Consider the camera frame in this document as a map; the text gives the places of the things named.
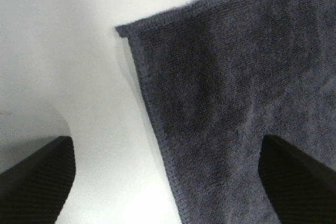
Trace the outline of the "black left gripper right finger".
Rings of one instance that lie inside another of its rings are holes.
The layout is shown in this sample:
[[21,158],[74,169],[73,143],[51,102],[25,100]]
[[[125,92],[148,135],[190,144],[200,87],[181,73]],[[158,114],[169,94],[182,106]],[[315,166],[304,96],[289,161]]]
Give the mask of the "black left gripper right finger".
[[335,171],[325,164],[266,135],[258,175],[281,223],[335,223]]

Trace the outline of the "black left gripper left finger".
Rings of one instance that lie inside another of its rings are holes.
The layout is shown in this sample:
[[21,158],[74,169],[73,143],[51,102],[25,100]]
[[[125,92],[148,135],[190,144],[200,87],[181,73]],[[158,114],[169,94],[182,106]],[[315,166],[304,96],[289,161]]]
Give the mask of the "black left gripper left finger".
[[75,174],[70,136],[54,139],[1,173],[1,223],[55,223]]

